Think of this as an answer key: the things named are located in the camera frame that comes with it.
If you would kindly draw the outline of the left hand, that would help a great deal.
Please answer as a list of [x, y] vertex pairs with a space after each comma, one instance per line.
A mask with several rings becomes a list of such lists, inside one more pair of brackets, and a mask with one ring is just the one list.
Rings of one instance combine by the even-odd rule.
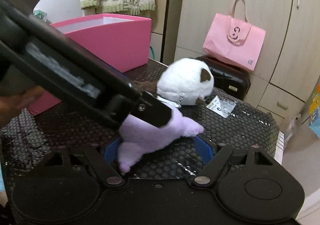
[[23, 109], [29, 107], [44, 93], [44, 88], [37, 86], [21, 94], [1, 96], [0, 101], [0, 126], [6, 126], [13, 118], [17, 117]]

